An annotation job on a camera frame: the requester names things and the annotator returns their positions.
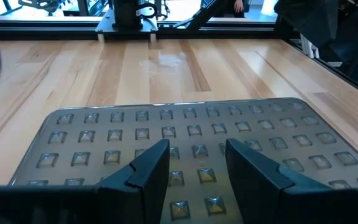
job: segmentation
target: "black frame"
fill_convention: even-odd
[[[157,21],[157,25],[176,22]],[[96,40],[98,21],[1,21],[0,40]],[[273,22],[207,22],[200,30],[159,33],[159,39],[279,39]],[[149,39],[150,33],[116,32],[113,39]]]

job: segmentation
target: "person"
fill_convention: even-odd
[[[214,17],[224,17],[224,14],[232,14],[235,18],[244,18],[244,0],[227,0],[226,7],[215,14]]]

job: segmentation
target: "black metal clamp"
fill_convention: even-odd
[[[244,223],[358,223],[358,189],[333,190],[235,139],[226,162]]]
[[[159,223],[169,158],[164,139],[96,185],[0,187],[0,223]]]

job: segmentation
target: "wood plank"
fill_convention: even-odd
[[[358,90],[281,40],[0,46],[0,184],[62,107],[297,97],[358,150]]]

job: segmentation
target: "anti-slip plate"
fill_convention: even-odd
[[[242,222],[227,176],[227,138],[332,188],[358,187],[358,153],[295,98],[57,110],[11,184],[95,184],[161,138],[171,145],[162,223]]]

